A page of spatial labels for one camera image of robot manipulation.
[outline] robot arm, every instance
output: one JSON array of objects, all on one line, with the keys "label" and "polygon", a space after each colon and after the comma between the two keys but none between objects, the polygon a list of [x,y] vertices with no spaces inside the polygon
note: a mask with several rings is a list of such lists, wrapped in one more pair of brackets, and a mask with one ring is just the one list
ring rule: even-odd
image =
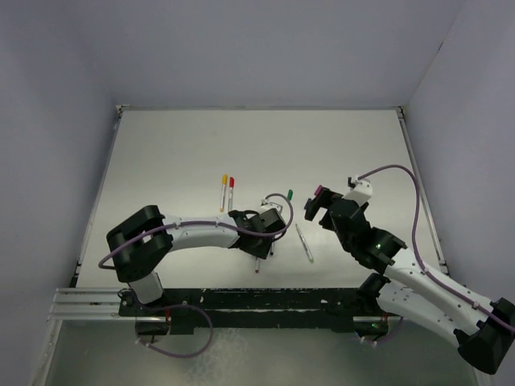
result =
[{"label": "robot arm", "polygon": [[[145,305],[158,304],[163,287],[155,267],[169,252],[186,248],[238,248],[266,259],[274,236],[285,232],[285,224],[267,200],[256,211],[231,211],[208,218],[164,216],[155,205],[133,214],[107,234],[112,251],[99,267],[114,269]],[[113,258],[114,267],[104,263]]]},{"label": "robot arm", "polygon": [[305,219],[312,221],[320,208],[326,208],[319,224],[335,232],[343,249],[360,265],[377,272],[362,288],[384,311],[434,331],[457,347],[472,366],[495,373],[515,337],[515,306],[503,298],[492,302],[437,269],[421,265],[404,241],[366,220],[370,182],[355,178],[348,185],[351,190],[346,195],[319,187],[306,204]]}]

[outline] yellow marker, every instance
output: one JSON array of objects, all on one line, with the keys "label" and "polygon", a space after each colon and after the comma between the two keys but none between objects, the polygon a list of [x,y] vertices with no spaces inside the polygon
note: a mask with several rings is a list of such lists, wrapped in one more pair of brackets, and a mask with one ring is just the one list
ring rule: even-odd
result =
[{"label": "yellow marker", "polygon": [[225,207],[225,192],[227,191],[227,175],[222,177],[222,202],[220,203],[220,211],[224,211]]}]

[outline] gray floor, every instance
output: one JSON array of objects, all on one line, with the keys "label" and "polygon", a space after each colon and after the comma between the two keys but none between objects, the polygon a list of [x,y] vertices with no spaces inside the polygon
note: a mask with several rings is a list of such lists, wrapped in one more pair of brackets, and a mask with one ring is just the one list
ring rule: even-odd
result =
[{"label": "gray floor", "polygon": [[[133,322],[66,322],[47,385],[476,385],[456,350],[410,323],[378,348],[322,330],[215,332],[201,356],[172,359],[135,344]],[[207,336],[197,330],[157,344],[186,353]]]}]

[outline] red marker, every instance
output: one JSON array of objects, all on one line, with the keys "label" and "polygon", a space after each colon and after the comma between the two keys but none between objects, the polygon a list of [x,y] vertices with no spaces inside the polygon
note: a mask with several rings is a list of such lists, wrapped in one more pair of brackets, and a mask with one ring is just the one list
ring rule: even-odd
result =
[{"label": "red marker", "polygon": [[227,204],[227,212],[233,209],[233,191],[234,191],[234,178],[229,179],[229,203]]}]

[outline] metal frame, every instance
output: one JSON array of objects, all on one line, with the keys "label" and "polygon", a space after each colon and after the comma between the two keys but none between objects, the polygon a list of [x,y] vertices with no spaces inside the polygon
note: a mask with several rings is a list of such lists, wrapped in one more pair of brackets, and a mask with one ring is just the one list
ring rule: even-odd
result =
[{"label": "metal frame", "polygon": [[[297,107],[297,108],[283,108],[280,106],[229,106],[227,108],[220,106],[213,107],[204,107],[204,108],[182,108],[188,110],[341,110],[339,108],[320,108],[320,107]],[[410,138],[406,128],[406,122],[404,120],[404,113],[402,108],[392,108],[395,109],[398,114],[399,124],[401,126],[402,134],[405,140],[406,148],[408,150],[408,155],[410,157],[411,166],[413,167],[415,176],[417,177],[420,185],[421,191],[421,200],[422,207],[426,213],[427,219],[429,220],[429,226],[431,231],[431,236],[433,239],[433,243],[435,245],[435,249],[437,252],[437,257],[439,260],[440,269],[443,273],[448,274],[447,271],[447,263],[443,257],[442,248],[439,242],[439,238],[436,234],[435,222],[433,216],[431,214],[431,210],[429,208],[429,204],[427,201],[426,191],[422,184],[422,179],[420,176],[420,172],[415,160],[413,148],[410,142]],[[101,184],[98,188],[97,197],[92,207],[91,215],[89,217],[88,225],[86,231],[84,233],[84,239],[82,241],[80,256],[77,262],[77,268],[75,275],[80,273],[80,264],[84,259],[84,254],[86,250],[86,245],[89,240],[89,236],[91,233],[91,228],[93,225],[93,220],[95,218],[98,203],[100,200],[101,190],[104,185],[105,176],[107,175],[107,170],[109,167],[109,162],[113,153],[114,144],[116,142],[118,128],[120,122],[122,120],[122,115],[124,111],[155,111],[155,110],[180,110],[177,109],[160,109],[160,108],[138,108],[131,105],[120,105],[118,106],[118,120],[115,123],[113,130],[115,134],[113,135],[113,140],[111,143],[111,147],[109,149],[109,155],[105,164],[105,169],[103,171]],[[58,289],[56,291],[56,295],[54,297],[54,302],[51,306],[50,314],[48,316],[47,321],[47,331],[44,336],[43,341],[43,351],[41,356],[39,357],[38,367],[36,368],[30,385],[31,386],[44,386],[47,382],[48,372],[50,370],[50,366],[52,364],[52,358],[55,352],[55,347],[57,340],[60,335],[61,327],[63,321],[67,320],[76,320],[76,321],[128,321],[128,320],[136,320],[136,318],[131,317],[120,317],[118,314],[120,307],[120,298],[118,297],[119,289],[77,289],[77,288],[64,288]],[[164,318],[161,317],[137,317],[138,321],[164,321]],[[377,321],[378,318],[374,317],[355,317],[354,322],[370,322]],[[475,370],[476,381],[478,386],[493,386],[492,377],[488,376],[482,372]]]}]

